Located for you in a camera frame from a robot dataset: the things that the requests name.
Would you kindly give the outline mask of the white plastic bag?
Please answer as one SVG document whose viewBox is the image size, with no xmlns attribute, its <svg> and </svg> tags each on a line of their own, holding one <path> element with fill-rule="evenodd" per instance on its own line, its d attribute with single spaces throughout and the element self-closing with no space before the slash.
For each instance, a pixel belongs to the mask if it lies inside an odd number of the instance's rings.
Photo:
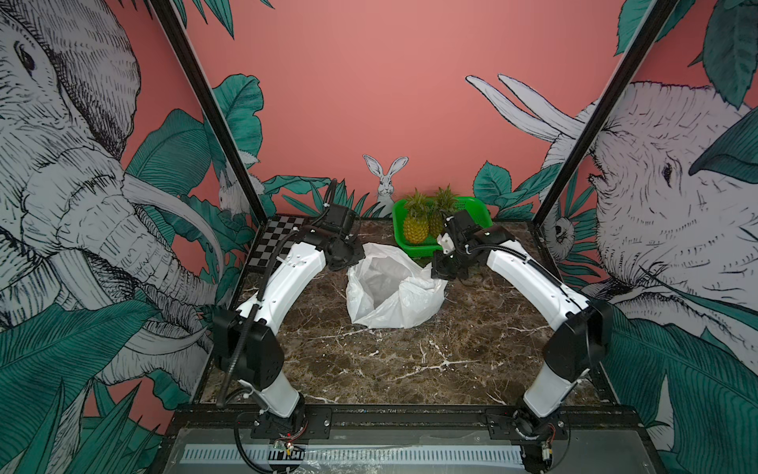
<svg viewBox="0 0 758 474">
<path fill-rule="evenodd" d="M 446 280 L 432 277 L 398 247 L 366 243 L 364 258 L 347 271 L 347 312 L 370 329 L 410 329 L 441 308 Z"/>
</svg>

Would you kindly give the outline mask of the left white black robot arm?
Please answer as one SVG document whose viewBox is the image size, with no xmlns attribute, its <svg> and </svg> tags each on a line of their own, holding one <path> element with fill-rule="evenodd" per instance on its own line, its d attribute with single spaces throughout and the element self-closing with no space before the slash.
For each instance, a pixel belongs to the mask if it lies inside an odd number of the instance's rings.
<svg viewBox="0 0 758 474">
<path fill-rule="evenodd" d="M 213 311 L 214 357 L 225 372 L 216 396 L 219 408 L 231 400 L 229 387 L 236 380 L 284 434 L 304 429 L 304 396 L 283 373 L 280 326 L 315 276 L 352 267 L 364 257 L 356 236 L 304 226 L 280 242 L 252 297 L 235 310 Z"/>
</svg>

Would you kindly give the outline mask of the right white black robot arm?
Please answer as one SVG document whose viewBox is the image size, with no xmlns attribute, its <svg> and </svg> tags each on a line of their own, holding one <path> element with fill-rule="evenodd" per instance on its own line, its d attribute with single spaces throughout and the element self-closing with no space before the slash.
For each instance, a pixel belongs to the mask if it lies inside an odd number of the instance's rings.
<svg viewBox="0 0 758 474">
<path fill-rule="evenodd" d="M 433 254 L 435 278 L 465 278 L 469 268 L 485 265 L 525 296 L 553 330 L 543 348 L 543 365 L 512 415 L 521 438 L 544 440 L 578 381 L 607 355 L 613 309 L 563 284 L 500 226 L 448 229 L 437 243 L 441 249 Z"/>
</svg>

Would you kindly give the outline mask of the yellow pineapple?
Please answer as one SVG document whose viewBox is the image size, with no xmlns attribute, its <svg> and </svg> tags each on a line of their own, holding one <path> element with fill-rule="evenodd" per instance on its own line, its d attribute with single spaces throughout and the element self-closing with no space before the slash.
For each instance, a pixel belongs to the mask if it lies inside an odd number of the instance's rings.
<svg viewBox="0 0 758 474">
<path fill-rule="evenodd" d="M 403 234 L 408 243 L 420 245 L 428 238 L 428 215 L 430 202 L 423 193 L 416 190 L 406 200 L 404 209 L 406 217 L 403 223 Z"/>
</svg>

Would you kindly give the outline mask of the green pineapple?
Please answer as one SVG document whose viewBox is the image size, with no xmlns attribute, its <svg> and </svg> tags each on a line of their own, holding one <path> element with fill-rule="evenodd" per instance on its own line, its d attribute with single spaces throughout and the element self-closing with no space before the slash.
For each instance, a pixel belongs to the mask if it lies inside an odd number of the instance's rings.
<svg viewBox="0 0 758 474">
<path fill-rule="evenodd" d="M 430 198 L 430 214 L 428 215 L 428 232 L 430 237 L 436 239 L 442 235 L 445 228 L 445 219 L 458 211 L 458 195 L 450 186 L 439 188 Z"/>
</svg>

